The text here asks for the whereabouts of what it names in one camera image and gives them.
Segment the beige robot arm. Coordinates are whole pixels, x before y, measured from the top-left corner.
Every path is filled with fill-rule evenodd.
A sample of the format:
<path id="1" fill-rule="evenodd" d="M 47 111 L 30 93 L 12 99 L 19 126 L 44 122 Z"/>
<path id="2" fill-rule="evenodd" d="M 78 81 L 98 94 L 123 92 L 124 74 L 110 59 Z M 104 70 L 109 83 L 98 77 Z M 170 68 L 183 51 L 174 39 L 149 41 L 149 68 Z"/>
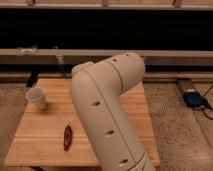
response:
<path id="1" fill-rule="evenodd" d="M 72 102 L 103 171 L 156 171 L 119 100 L 144 73 L 134 52 L 72 69 Z"/>

